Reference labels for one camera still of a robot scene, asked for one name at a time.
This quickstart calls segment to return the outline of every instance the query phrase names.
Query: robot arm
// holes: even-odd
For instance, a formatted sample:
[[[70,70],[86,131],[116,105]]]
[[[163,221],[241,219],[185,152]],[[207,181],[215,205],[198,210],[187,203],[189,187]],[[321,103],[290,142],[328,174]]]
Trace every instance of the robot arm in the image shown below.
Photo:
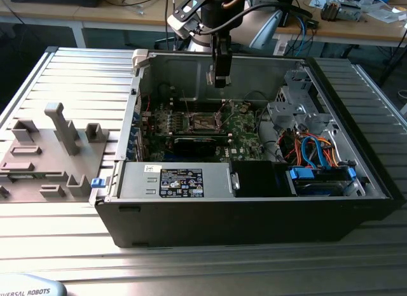
[[[243,16],[260,8],[274,6],[293,11],[301,16],[312,17],[309,12],[284,3],[257,4],[245,9],[245,0],[184,0],[168,18],[168,24],[183,39],[192,36],[192,42],[210,49],[213,63],[207,73],[208,82],[216,88],[230,83],[231,37],[230,31],[239,27]],[[272,17],[272,35],[280,21],[281,13]]]

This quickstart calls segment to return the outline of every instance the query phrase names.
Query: workbench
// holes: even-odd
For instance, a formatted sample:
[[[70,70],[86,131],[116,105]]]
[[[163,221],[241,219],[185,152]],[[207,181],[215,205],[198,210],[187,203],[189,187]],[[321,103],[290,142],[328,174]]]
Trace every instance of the workbench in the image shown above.
[[[111,174],[131,57],[126,50],[46,52],[0,116],[0,153],[18,118],[53,128],[43,110],[62,102],[78,128],[93,122],[110,130],[100,176]],[[0,204],[1,273],[59,280],[75,296],[405,295],[406,240],[404,207],[338,243],[121,249],[89,203]]]
[[[129,0],[129,3],[144,0]],[[310,11],[314,19],[319,21],[319,28],[314,41],[325,43],[343,43],[347,45],[397,46],[404,34],[402,22],[386,24],[373,17],[364,15],[364,20],[351,22],[339,20],[327,22],[321,20],[320,10],[310,8],[311,0],[298,0],[302,8]],[[97,8],[66,6],[60,4],[12,3],[6,0],[8,6],[26,23],[36,25],[54,25],[70,27],[78,48],[86,48],[83,29],[118,29],[129,31],[165,31],[164,6],[165,0],[154,0],[142,4],[143,15],[134,10],[112,6],[101,2]],[[407,5],[407,0],[390,0],[390,5]],[[0,1],[0,22],[18,24],[20,21]],[[290,20],[287,27],[279,27],[274,38],[277,45],[275,55],[282,55],[287,42],[296,39],[300,28],[295,19]]]

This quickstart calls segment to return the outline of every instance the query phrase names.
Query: robot end effector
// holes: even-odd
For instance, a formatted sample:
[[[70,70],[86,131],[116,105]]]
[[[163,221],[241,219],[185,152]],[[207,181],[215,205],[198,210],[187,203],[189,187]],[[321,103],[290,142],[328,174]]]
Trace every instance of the robot end effector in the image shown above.
[[[291,13],[301,15],[302,17],[312,18],[312,14],[284,3],[264,3],[249,7],[245,0],[184,0],[168,18],[168,24],[182,39],[192,36],[192,41],[212,52],[213,63],[207,73],[208,83],[216,88],[227,86],[231,67],[231,36],[230,31],[239,27],[239,31],[252,32],[255,36],[253,41],[249,42],[252,46],[254,40],[265,43],[270,39],[280,22],[281,10],[264,11],[264,8],[275,7],[281,10],[288,10]],[[253,24],[259,23],[259,19],[265,19],[264,26],[255,27]]]

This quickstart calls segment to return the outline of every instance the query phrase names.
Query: blue drive bracket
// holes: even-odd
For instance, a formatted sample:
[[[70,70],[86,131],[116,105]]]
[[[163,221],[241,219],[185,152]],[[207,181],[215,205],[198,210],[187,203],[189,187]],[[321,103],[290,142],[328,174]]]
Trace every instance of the blue drive bracket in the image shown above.
[[[292,180],[314,179],[314,172],[309,167],[294,167],[290,170]]]
[[[110,176],[105,178],[92,178],[92,182],[90,183],[90,187],[94,188],[106,188],[109,184]]]
[[[353,167],[348,168],[348,174],[349,174],[350,178],[352,178],[353,180],[356,178],[356,172]]]

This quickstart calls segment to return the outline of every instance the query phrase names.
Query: metal bracket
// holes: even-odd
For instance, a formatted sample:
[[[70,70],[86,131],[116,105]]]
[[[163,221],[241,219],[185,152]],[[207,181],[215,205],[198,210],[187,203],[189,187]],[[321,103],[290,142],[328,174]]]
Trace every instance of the metal bracket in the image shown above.
[[[193,2],[193,6],[188,6],[189,2]],[[184,0],[178,8],[176,8],[173,12],[172,15],[175,17],[180,22],[185,22],[188,21],[196,12],[197,10],[204,5],[204,3],[207,0]],[[184,9],[186,6],[189,7],[188,11],[185,11]]]

